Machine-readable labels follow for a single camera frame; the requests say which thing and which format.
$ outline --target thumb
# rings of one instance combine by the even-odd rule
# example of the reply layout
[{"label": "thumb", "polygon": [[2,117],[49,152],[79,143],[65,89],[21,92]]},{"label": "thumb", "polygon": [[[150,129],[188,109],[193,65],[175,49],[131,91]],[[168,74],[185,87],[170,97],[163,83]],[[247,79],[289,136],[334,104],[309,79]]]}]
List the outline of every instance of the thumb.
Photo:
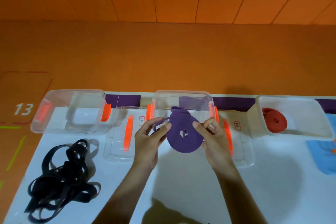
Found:
[{"label": "thumb", "polygon": [[167,123],[166,125],[160,127],[159,131],[157,131],[153,136],[160,140],[162,137],[166,135],[166,133],[171,129],[171,123]]},{"label": "thumb", "polygon": [[200,133],[201,136],[204,137],[204,140],[207,140],[209,135],[211,135],[199,122],[194,121],[192,123],[192,126],[196,129],[198,133]]}]

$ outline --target forearm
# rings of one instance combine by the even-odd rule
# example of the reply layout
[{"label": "forearm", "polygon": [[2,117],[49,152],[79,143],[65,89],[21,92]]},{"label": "forearm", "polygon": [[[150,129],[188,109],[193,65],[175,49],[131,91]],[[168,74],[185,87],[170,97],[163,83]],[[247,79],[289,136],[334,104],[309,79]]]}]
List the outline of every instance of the forearm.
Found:
[{"label": "forearm", "polygon": [[232,224],[267,224],[236,167],[216,172]]},{"label": "forearm", "polygon": [[150,174],[148,167],[132,165],[94,224],[129,223]]}]

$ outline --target purple resistance band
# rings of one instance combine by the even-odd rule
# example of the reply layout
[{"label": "purple resistance band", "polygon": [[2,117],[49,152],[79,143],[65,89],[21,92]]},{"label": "purple resistance band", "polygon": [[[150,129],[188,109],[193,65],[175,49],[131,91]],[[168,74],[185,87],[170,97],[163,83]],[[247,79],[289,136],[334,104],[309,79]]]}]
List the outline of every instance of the purple resistance band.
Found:
[{"label": "purple resistance band", "polygon": [[203,136],[193,127],[193,121],[198,122],[198,120],[191,116],[188,110],[178,106],[173,106],[170,111],[171,115],[168,118],[154,125],[154,133],[156,133],[156,126],[169,119],[171,129],[167,133],[167,140],[170,146],[182,153],[190,153],[197,150],[203,142]]}]

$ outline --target white bin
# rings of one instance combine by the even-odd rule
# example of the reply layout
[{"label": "white bin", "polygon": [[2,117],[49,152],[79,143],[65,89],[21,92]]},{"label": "white bin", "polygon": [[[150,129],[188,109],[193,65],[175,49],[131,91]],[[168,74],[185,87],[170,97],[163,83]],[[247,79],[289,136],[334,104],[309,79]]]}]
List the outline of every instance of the white bin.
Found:
[{"label": "white bin", "polygon": [[[280,133],[267,129],[262,108],[281,112],[287,120],[287,128]],[[255,104],[247,111],[247,120],[252,138],[263,136],[317,137],[333,140],[335,135],[320,104],[311,98],[276,97],[259,95]]]}]

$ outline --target label sticker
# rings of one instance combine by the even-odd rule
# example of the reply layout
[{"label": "label sticker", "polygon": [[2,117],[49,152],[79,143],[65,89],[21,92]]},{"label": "label sticker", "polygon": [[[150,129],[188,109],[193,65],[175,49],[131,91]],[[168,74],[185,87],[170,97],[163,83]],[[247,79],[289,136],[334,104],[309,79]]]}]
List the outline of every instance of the label sticker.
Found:
[{"label": "label sticker", "polygon": [[234,128],[238,131],[241,131],[240,122],[238,120],[234,121]]},{"label": "label sticker", "polygon": [[145,116],[139,117],[139,126],[142,126],[145,123]]}]

